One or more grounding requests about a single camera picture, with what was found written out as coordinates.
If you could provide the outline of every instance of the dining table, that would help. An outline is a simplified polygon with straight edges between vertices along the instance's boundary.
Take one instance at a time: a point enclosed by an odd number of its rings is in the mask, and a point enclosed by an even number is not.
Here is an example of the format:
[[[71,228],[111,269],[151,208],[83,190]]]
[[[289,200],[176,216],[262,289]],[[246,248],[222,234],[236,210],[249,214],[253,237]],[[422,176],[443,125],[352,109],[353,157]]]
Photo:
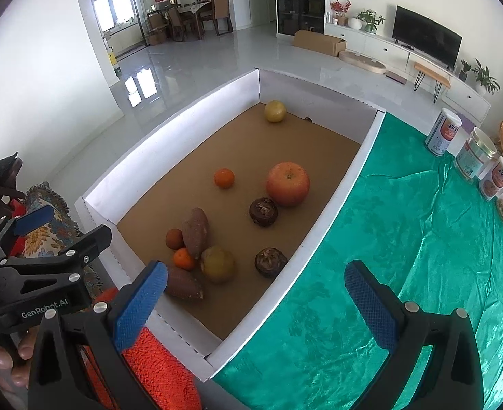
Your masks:
[[[193,17],[195,19],[196,27],[197,27],[197,37],[199,40],[204,38],[204,30],[202,28],[202,23],[200,22],[200,14],[211,11],[211,1],[207,1],[204,3],[193,3],[189,6],[182,6],[182,8],[178,8],[178,12],[180,14],[184,14],[187,17]]]

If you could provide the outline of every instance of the flower vase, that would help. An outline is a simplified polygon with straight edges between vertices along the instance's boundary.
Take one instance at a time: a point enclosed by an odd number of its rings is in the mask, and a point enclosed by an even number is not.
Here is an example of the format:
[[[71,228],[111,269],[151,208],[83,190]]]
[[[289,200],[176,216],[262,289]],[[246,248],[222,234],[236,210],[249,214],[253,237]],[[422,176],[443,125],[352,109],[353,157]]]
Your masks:
[[[475,86],[475,90],[477,91],[477,94],[481,95],[481,97],[484,97],[487,95],[487,88],[481,85],[481,82],[478,81],[477,85]]]
[[[351,18],[348,20],[348,27],[355,30],[360,30],[363,27],[361,20]]]
[[[345,17],[344,15],[337,15],[337,24],[339,26],[346,26],[346,23],[348,23],[348,17]]]

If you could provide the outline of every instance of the blue gripper pad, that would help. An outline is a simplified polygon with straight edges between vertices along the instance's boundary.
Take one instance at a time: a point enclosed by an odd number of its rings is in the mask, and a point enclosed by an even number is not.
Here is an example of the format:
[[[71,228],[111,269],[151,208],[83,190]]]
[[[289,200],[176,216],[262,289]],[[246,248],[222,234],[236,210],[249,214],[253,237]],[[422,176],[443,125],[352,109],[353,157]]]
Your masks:
[[[393,353],[398,343],[398,322],[379,297],[380,292],[375,291],[375,287],[380,290],[384,285],[375,279],[361,261],[350,262],[346,265],[344,285],[373,334],[377,345]]]
[[[15,220],[13,234],[24,236],[50,222],[54,218],[54,208],[45,205]]]
[[[141,285],[137,286],[113,325],[113,343],[119,353],[135,344],[167,282],[168,270],[162,262],[157,262],[149,275],[141,280]]]

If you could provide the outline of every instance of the green tablecloth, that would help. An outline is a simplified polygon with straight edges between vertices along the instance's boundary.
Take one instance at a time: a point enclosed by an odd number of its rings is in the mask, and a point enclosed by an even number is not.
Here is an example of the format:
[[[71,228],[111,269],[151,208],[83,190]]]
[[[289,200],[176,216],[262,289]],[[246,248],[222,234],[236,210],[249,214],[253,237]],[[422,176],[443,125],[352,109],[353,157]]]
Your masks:
[[[387,114],[334,224],[282,303],[214,380],[252,409],[348,409],[384,361],[344,288],[361,259],[402,301],[469,313],[485,409],[503,400],[503,222],[424,135]],[[396,408],[412,398],[424,348]]]

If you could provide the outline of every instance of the plastic can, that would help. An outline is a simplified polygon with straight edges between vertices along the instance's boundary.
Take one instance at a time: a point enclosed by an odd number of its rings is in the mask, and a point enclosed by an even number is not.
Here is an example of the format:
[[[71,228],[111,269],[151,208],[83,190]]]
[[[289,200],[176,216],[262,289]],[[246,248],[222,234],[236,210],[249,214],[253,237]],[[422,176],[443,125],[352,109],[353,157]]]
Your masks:
[[[471,183],[483,166],[497,154],[492,140],[479,128],[473,128],[469,139],[454,159],[456,169]]]
[[[494,167],[479,181],[479,191],[487,201],[491,201],[503,188],[503,157],[499,157]]]
[[[439,117],[425,140],[425,146],[436,157],[441,157],[462,126],[462,120],[454,112],[442,108]]]

